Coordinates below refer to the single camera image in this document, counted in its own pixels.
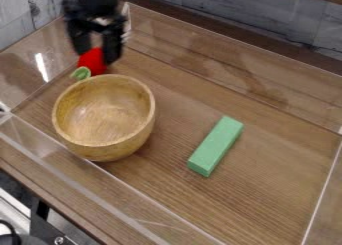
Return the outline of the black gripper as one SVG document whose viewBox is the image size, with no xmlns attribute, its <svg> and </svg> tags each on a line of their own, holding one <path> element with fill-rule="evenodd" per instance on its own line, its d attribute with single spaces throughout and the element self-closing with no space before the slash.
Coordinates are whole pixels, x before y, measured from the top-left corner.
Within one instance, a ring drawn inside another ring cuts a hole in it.
<svg viewBox="0 0 342 245">
<path fill-rule="evenodd" d="M 118 6 L 119 0 L 63 0 L 61 2 L 67 32 L 79 55 L 91 49 L 89 32 L 106 32 L 102 46 L 106 65 L 112 64 L 122 57 L 123 52 L 124 17 Z"/>
</svg>

